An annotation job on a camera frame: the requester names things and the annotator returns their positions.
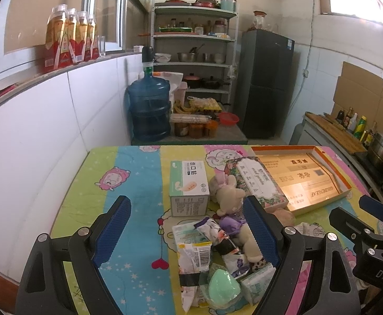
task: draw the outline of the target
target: red plastic basket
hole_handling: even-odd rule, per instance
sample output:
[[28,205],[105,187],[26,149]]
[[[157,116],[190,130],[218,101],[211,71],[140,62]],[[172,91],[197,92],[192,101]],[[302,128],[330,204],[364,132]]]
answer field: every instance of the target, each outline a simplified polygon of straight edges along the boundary
[[224,125],[235,125],[240,120],[240,118],[237,115],[231,114],[230,112],[220,112],[218,114],[218,117],[220,123]]

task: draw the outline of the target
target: blue gripper pad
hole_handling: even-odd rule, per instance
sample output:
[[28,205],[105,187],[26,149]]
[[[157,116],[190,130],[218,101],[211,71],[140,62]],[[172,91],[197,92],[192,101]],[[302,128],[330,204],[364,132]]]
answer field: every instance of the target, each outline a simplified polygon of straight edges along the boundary
[[359,198],[359,207],[378,220],[383,221],[383,204],[367,195]]
[[[258,200],[255,197],[252,197],[251,199],[258,203]],[[243,212],[245,220],[253,233],[264,259],[272,263],[274,267],[278,267],[280,264],[280,258],[277,253],[276,239],[251,199],[250,197],[247,197],[244,200]]]
[[107,214],[112,213],[112,216],[95,243],[95,254],[92,261],[96,267],[100,267],[102,263],[109,261],[121,233],[130,218],[131,210],[132,204],[128,197],[118,197],[108,210]]

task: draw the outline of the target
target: refrigerator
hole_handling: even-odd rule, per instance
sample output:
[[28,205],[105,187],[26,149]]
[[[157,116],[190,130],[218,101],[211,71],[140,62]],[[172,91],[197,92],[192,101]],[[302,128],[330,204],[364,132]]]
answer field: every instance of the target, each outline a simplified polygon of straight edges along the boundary
[[249,139],[273,137],[283,126],[292,97],[294,45],[266,30],[243,33],[233,112]]

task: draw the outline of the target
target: green and white box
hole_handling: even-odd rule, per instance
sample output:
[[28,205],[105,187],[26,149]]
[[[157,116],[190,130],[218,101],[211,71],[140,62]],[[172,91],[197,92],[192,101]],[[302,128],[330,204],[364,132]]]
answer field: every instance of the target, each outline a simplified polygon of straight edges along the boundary
[[170,201],[174,217],[206,214],[209,185],[203,161],[171,161]]

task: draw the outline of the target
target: shelf board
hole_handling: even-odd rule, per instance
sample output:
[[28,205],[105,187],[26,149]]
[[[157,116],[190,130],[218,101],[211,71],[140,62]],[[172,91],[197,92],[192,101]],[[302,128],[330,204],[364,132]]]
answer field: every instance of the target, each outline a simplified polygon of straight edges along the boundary
[[237,16],[237,13],[229,10],[194,6],[158,6],[154,7],[154,11],[155,14],[189,14],[222,19],[231,19]]
[[224,94],[229,94],[229,91],[225,90],[214,90],[214,89],[209,89],[209,88],[188,88],[186,92],[205,92],[205,93],[224,93]]
[[154,38],[156,39],[202,39],[202,40],[214,40],[214,41],[224,41],[233,43],[235,39],[225,39],[217,36],[211,35],[198,35],[198,34],[155,34]]
[[212,67],[225,67],[228,68],[230,65],[226,64],[215,64],[211,62],[154,62],[154,66],[212,66]]

